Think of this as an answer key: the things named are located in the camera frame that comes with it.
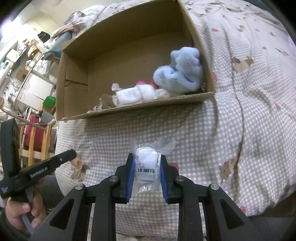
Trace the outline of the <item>person's left hand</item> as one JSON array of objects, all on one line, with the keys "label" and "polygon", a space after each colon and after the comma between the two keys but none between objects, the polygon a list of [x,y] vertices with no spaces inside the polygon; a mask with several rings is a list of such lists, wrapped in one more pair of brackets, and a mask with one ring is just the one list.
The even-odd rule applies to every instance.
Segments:
[{"label": "person's left hand", "polygon": [[13,200],[11,197],[7,199],[5,207],[7,220],[14,228],[25,235],[29,235],[30,232],[24,225],[21,216],[26,215],[27,213],[30,213],[34,217],[31,226],[34,230],[36,230],[47,217],[46,209],[40,193],[34,191],[34,201],[32,204],[18,202]]}]

